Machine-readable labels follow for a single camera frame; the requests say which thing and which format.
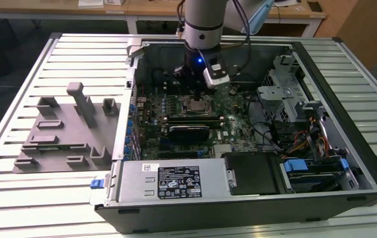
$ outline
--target slotted metal surface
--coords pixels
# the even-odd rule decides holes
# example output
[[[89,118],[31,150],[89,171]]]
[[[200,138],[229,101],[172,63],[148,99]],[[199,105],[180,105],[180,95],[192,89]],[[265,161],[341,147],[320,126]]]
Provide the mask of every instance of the slotted metal surface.
[[[89,205],[89,182],[108,171],[45,174],[11,172],[21,143],[39,114],[35,105],[40,96],[55,95],[59,103],[73,103],[65,89],[69,82],[80,81],[85,85],[84,93],[92,96],[95,103],[101,102],[104,97],[121,100],[128,69],[128,37],[64,34],[59,40],[51,40],[44,49],[0,124],[0,237],[135,237],[117,234]],[[173,39],[172,36],[141,37]],[[299,41],[297,38],[256,39]],[[359,67],[359,63],[352,62],[353,58],[344,52],[343,45],[331,39],[300,41],[377,154],[377,82]],[[299,238],[377,237],[377,205],[356,208],[321,222],[144,234],[137,237],[247,238],[287,235]]]

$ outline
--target blue latch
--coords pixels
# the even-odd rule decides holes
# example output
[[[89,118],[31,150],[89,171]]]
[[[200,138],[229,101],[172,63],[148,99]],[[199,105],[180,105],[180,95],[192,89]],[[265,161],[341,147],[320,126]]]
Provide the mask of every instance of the blue latch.
[[[104,178],[103,179],[93,179],[91,182],[91,189],[101,189],[104,188]]]
[[[284,169],[285,169],[287,172],[299,171],[299,170],[308,170],[308,165],[307,165],[305,160],[293,159],[293,160],[288,160],[284,163]]]
[[[349,168],[349,163],[348,163],[347,159],[341,159],[340,163],[341,163],[343,169],[347,170]]]

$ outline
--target power supply label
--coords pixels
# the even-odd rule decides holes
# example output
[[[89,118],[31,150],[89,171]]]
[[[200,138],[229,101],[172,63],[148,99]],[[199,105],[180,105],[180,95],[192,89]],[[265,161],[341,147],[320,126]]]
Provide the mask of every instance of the power supply label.
[[[157,170],[160,199],[201,197],[199,166],[165,167]]]

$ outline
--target white object on desk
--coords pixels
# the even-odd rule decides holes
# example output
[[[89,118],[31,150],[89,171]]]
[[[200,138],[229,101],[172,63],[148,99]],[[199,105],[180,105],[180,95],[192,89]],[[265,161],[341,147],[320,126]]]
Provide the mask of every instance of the white object on desk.
[[[296,4],[299,4],[297,0],[285,0],[285,1],[275,2],[275,5],[277,7],[292,6],[292,5],[296,5]]]
[[[123,5],[125,0],[104,0],[104,4],[111,4],[111,5]]]
[[[79,9],[103,8],[103,0],[79,0]]]

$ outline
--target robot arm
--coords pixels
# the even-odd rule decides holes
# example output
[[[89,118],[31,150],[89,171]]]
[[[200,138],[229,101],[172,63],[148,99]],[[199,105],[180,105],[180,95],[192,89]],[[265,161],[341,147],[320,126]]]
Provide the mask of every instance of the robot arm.
[[[232,0],[187,0],[185,2],[185,59],[184,65],[176,69],[175,76],[180,83],[193,90],[200,96],[208,89],[229,82],[225,61],[221,56],[221,33],[224,22],[237,30],[244,30],[243,19],[235,18],[239,1]],[[243,4],[249,9],[251,16],[256,17],[256,26],[261,26],[275,0],[244,0]]]

